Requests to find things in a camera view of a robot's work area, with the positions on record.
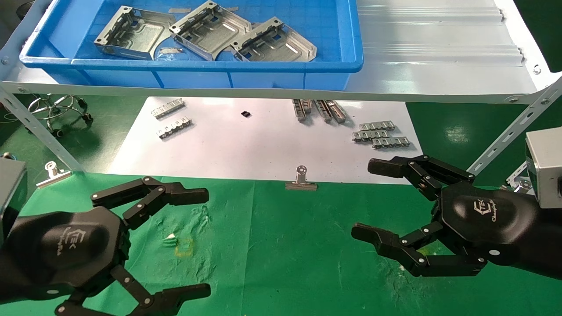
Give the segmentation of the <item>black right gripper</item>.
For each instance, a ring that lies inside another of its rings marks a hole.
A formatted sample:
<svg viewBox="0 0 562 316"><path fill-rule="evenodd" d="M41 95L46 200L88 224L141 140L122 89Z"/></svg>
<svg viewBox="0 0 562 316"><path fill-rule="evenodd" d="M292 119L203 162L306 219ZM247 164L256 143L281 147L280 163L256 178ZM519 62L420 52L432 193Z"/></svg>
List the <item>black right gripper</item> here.
<svg viewBox="0 0 562 316"><path fill-rule="evenodd" d="M372 244L379 256L399 262L412 276L473 277L487 261L519 269L545 268L538 236L542 210L534 197L477 188L471 185L475 175L427 155L372 158L368 172L405 178L429 201L436 200L433 220L437 222L404 237L362 223L351 230L353 238ZM444 235L454 254L419 252Z"/></svg>

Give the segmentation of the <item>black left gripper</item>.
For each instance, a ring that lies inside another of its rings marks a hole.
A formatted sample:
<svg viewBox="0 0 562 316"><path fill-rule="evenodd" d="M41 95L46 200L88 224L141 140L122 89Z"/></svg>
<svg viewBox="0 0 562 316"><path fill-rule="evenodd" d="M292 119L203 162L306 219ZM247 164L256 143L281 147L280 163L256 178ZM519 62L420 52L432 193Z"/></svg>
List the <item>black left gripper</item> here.
<svg viewBox="0 0 562 316"><path fill-rule="evenodd" d="M130 245L128 228L105 207L20 216L13 226L13 300L72 294L57 316L108 316L83 303L116 280L138 302L129 316L176 316L185 302L211 295L205 283L149 294L123 267Z"/></svg>

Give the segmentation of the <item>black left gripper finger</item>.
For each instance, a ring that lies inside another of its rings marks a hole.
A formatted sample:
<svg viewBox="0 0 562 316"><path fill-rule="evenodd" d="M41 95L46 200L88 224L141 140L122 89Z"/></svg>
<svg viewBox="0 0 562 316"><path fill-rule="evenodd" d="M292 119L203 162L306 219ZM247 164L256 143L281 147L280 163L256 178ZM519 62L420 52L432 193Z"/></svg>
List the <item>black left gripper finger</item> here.
<svg viewBox="0 0 562 316"><path fill-rule="evenodd" d="M92 194L94 207L113 209L131 202L122 215L125 226L136 230L151 216L167 205L194 205L209 201L206 188L187 189L180 182L163 183L153 177L145 176L118 186L110 187Z"/></svg>

